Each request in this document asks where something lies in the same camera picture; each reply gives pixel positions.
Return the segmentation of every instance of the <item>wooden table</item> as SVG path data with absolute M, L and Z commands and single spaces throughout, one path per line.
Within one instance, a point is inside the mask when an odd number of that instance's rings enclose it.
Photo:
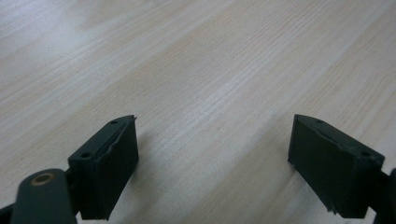
M 395 61 L 391 0 L 2 1 L 0 206 L 134 114 L 109 223 L 372 223 L 327 212 L 287 162 L 291 125 L 326 120 L 389 173 Z

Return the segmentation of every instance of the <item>wood grain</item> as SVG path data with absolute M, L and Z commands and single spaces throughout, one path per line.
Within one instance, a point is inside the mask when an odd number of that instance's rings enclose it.
M 1 1 L 0 206 L 135 114 L 141 160 L 109 223 L 372 223 L 328 213 L 287 153 L 305 114 L 388 173 L 395 61 L 391 0 Z

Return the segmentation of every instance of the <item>light wood surface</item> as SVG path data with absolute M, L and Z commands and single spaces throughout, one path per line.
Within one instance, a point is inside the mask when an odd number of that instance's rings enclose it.
M 0 2 L 0 206 L 134 114 L 140 162 L 108 223 L 372 223 L 328 213 L 290 167 L 292 119 L 388 173 L 395 112 L 395 1 Z

